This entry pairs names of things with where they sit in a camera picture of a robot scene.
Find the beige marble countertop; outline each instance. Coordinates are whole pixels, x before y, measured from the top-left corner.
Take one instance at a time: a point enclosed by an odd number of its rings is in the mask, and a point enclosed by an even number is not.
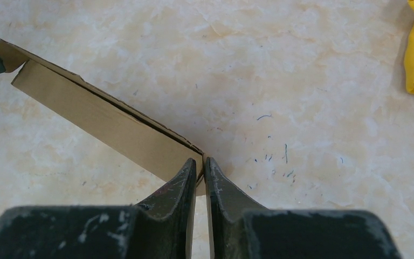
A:
[[[405,0],[0,1],[0,38],[187,137],[264,206],[370,210],[405,258],[414,96],[402,61],[413,20]],[[14,76],[0,75],[0,214],[128,204],[163,184],[13,88]],[[193,256],[208,250],[200,197]]]

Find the corrugated cardboard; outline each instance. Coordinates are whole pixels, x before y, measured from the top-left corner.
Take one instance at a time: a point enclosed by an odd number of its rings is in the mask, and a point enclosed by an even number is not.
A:
[[[21,65],[12,85],[139,166],[169,181],[188,158],[196,160],[197,195],[204,195],[204,153],[186,138],[85,82],[79,75],[0,40],[6,72]]]

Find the scratch mark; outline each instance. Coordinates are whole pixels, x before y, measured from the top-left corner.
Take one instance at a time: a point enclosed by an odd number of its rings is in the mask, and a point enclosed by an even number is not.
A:
[[[181,182],[183,182],[183,180],[180,180],[178,182],[175,183],[166,183],[165,185],[163,185],[161,188],[159,188],[158,190],[156,190],[153,195],[154,196],[159,196],[161,194],[167,193],[167,191],[172,190],[171,188],[173,186],[176,186],[177,184],[180,184]]]
[[[107,222],[108,221],[108,214],[102,213],[99,217],[99,223]]]
[[[123,235],[115,234],[112,232],[107,232],[107,235],[116,240],[119,250],[122,251],[126,245],[126,238]]]
[[[86,223],[85,223],[85,226],[84,226],[84,232],[86,232],[86,230],[88,229],[89,224],[91,224],[91,222],[93,222],[94,220],[96,220],[100,216],[101,215],[96,215],[96,216],[90,218],[89,220],[87,220]]]
[[[272,118],[272,114],[271,114],[271,115],[263,115],[263,116],[259,117],[259,118],[258,118],[258,119],[256,119],[256,120],[260,120],[261,118],[264,118],[264,117],[271,117],[271,118]]]
[[[85,240],[86,240],[86,234],[85,233],[81,233],[79,236],[78,236],[78,241],[80,242],[80,243],[85,243]]]
[[[65,246],[66,246],[66,241],[62,241],[61,244],[59,244],[58,249],[61,250]]]
[[[125,213],[123,210],[120,211],[120,216],[118,216],[118,221],[120,222],[124,222],[125,221],[125,217],[127,217],[128,215],[126,215],[127,213]]]
[[[286,158],[286,163],[288,163],[288,145],[285,144],[285,158]]]

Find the cardboard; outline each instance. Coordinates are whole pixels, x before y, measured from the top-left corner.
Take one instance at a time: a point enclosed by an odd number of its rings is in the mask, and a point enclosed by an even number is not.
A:
[[[7,73],[23,65],[12,85],[164,181],[188,158],[196,160],[197,195],[205,194],[204,153],[171,131],[79,75],[0,40]]]

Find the table surface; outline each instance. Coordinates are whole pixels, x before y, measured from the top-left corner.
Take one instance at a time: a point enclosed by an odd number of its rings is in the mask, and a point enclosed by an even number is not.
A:
[[[0,38],[185,136],[264,206],[370,210],[406,258],[413,20],[405,0],[0,1]],[[15,75],[0,75],[0,214],[135,203],[163,184],[13,88]],[[194,258],[209,254],[205,206]]]

